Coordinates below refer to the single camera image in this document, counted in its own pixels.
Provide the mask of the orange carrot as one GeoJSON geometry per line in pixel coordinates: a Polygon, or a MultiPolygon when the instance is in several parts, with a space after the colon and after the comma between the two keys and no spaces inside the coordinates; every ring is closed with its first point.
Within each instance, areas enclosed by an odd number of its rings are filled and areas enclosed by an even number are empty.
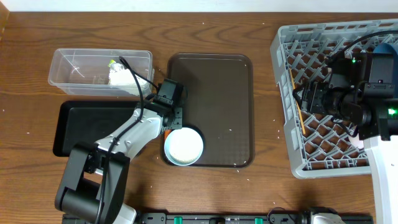
{"type": "Polygon", "coordinates": [[[169,134],[170,134],[171,132],[172,132],[171,129],[165,130],[165,132],[164,132],[164,140],[167,139],[167,137],[169,136],[169,134]]]}

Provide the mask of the light blue rice bowl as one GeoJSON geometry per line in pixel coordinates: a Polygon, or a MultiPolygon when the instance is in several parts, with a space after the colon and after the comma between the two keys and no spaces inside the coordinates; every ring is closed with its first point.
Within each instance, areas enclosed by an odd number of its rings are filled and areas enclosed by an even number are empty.
{"type": "Polygon", "coordinates": [[[176,166],[190,166],[201,157],[204,140],[199,132],[184,127],[171,131],[164,142],[164,154],[176,166]]]}

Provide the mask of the wooden chopstick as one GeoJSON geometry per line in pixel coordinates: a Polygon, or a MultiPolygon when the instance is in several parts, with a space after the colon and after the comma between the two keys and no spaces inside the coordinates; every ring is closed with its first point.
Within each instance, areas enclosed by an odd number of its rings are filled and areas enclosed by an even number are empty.
{"type": "MultiPolygon", "coordinates": [[[[292,75],[292,69],[291,68],[289,68],[289,75],[290,75],[290,79],[291,79],[291,82],[292,82],[292,89],[295,90],[295,83],[294,83],[294,78],[293,78],[293,75],[292,75]]],[[[296,106],[297,106],[298,116],[299,116],[299,120],[300,120],[300,126],[301,126],[301,129],[302,129],[302,134],[305,135],[306,134],[305,126],[304,126],[304,123],[303,123],[301,110],[300,110],[299,104],[297,102],[296,102],[296,106]]]]}

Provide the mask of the pink small cup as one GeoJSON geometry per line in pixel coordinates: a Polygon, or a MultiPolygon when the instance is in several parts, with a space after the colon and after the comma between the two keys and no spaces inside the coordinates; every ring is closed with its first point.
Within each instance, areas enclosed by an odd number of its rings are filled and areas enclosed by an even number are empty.
{"type": "Polygon", "coordinates": [[[349,137],[350,143],[358,148],[358,149],[363,149],[364,148],[364,142],[359,139],[359,134],[357,134],[355,137],[349,137]]]}

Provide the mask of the white napkin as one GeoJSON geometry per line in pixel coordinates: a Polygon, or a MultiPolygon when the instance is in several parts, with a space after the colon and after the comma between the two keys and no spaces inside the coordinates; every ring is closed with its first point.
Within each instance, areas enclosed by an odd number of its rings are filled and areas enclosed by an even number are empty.
{"type": "MultiPolygon", "coordinates": [[[[119,88],[122,91],[127,92],[130,95],[139,96],[139,90],[137,83],[133,77],[133,74],[124,67],[121,63],[115,63],[109,68],[109,82],[108,84],[112,87],[119,88]]],[[[141,88],[143,95],[148,95],[152,92],[152,87],[150,83],[145,81],[143,78],[136,75],[137,81],[141,88]]]]}

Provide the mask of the dark blue plate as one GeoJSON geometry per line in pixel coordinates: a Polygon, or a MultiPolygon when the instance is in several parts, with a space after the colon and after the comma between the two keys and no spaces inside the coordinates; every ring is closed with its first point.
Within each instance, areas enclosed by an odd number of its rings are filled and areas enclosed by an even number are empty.
{"type": "Polygon", "coordinates": [[[397,54],[397,45],[381,43],[373,50],[373,52],[378,54],[397,54]]]}

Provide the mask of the yellow green snack wrapper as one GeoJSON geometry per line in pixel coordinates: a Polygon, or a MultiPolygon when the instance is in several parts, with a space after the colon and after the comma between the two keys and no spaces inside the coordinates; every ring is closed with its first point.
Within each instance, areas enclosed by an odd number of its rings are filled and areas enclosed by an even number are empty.
{"type": "Polygon", "coordinates": [[[116,61],[115,60],[110,60],[109,61],[109,64],[108,64],[108,67],[110,68],[113,64],[115,64],[116,63],[116,61]]]}

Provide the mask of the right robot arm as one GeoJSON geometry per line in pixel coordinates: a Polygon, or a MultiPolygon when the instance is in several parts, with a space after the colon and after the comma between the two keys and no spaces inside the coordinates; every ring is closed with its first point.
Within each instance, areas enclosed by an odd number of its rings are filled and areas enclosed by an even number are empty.
{"type": "Polygon", "coordinates": [[[293,91],[302,111],[355,125],[373,180],[376,221],[397,223],[397,60],[389,53],[329,57],[331,76],[293,91]]]}

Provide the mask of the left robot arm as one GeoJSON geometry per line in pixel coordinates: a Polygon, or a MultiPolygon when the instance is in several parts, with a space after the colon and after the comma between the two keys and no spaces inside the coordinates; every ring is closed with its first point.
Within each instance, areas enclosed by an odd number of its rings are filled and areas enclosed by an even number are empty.
{"type": "Polygon", "coordinates": [[[165,79],[157,93],[142,99],[110,135],[75,144],[55,208],[88,223],[134,223],[137,212],[124,203],[130,161],[164,131],[182,128],[184,91],[181,83],[165,79]]]}

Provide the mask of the grey dishwasher rack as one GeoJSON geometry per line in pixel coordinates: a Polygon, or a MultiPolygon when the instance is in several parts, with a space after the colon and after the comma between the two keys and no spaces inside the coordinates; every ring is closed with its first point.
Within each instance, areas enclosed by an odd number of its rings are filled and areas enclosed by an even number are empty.
{"type": "Polygon", "coordinates": [[[298,179],[370,174],[364,150],[330,116],[300,111],[293,89],[307,81],[329,78],[325,57],[352,41],[379,31],[397,29],[397,19],[282,26],[270,51],[275,82],[285,117],[284,134],[292,174],[298,179]]]}

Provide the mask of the black waste tray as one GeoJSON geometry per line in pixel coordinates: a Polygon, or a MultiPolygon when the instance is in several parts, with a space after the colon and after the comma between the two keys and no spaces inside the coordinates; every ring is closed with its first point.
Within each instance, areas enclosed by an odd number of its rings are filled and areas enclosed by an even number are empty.
{"type": "Polygon", "coordinates": [[[78,142],[94,143],[124,124],[136,101],[66,101],[60,107],[53,154],[68,157],[78,142]]]}

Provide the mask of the brown serving tray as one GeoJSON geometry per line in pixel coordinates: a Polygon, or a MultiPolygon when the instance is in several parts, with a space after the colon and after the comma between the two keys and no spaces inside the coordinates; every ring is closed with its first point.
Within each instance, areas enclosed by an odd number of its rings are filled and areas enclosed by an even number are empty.
{"type": "Polygon", "coordinates": [[[204,141],[195,167],[245,168],[254,160],[251,60],[241,54],[179,53],[170,57],[169,79],[186,88],[183,126],[204,141]]]}

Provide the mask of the clear plastic bin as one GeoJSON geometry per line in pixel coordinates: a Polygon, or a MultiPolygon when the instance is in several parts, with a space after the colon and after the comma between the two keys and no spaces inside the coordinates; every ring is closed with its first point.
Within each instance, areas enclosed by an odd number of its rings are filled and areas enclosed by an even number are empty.
{"type": "Polygon", "coordinates": [[[152,53],[148,50],[57,49],[53,54],[48,83],[69,95],[137,96],[108,84],[110,60],[130,70],[137,87],[136,75],[148,83],[153,81],[152,53]]]}

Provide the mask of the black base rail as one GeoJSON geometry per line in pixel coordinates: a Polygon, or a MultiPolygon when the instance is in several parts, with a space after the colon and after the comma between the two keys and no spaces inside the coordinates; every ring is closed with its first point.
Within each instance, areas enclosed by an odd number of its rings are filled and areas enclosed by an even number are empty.
{"type": "MultiPolygon", "coordinates": [[[[299,223],[294,221],[297,215],[286,215],[282,213],[264,215],[167,215],[165,213],[143,213],[138,214],[134,224],[255,224],[275,223],[288,224],[299,223]]],[[[347,224],[373,224],[373,218],[367,215],[343,215],[342,221],[347,224]]],[[[72,215],[64,214],[62,224],[86,224],[88,222],[72,215]]]]}

